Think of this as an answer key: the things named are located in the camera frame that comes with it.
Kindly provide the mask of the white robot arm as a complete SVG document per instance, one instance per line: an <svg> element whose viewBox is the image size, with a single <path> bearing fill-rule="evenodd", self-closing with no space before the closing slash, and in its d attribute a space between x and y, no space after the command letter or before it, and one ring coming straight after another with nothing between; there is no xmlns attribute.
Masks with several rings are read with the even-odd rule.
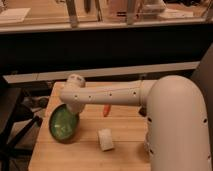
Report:
<svg viewBox="0 0 213 171"><path fill-rule="evenodd" d="M169 75L158 80L87 87L83 77L73 74L60 99L75 114L87 104L143 107L151 171L213 171L205 99L186 77Z"/></svg>

